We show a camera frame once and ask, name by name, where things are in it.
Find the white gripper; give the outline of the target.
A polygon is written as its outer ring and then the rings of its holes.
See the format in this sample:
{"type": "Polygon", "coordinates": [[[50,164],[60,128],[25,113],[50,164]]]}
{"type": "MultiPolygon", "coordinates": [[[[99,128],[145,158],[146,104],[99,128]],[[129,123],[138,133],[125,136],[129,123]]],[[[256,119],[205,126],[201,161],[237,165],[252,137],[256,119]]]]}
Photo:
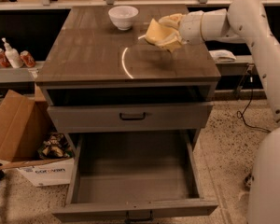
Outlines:
{"type": "MultiPolygon", "coordinates": [[[[208,12],[199,10],[190,12],[186,16],[176,13],[160,18],[159,23],[174,29],[179,28],[181,38],[191,45],[197,45],[205,41],[218,41],[230,30],[226,9],[208,12]]],[[[160,48],[174,52],[183,45],[183,41],[174,37],[161,43],[160,48]]]]}

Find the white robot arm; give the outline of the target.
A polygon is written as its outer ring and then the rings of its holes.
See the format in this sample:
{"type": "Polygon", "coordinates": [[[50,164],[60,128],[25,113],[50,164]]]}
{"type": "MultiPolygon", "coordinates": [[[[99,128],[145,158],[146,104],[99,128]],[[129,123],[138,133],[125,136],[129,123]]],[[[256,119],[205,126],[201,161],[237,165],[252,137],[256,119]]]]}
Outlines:
{"type": "Polygon", "coordinates": [[[280,224],[280,43],[260,0],[233,0],[227,9],[169,15],[159,23],[176,28],[183,41],[245,43],[277,122],[259,145],[252,170],[248,224],[280,224]]]}

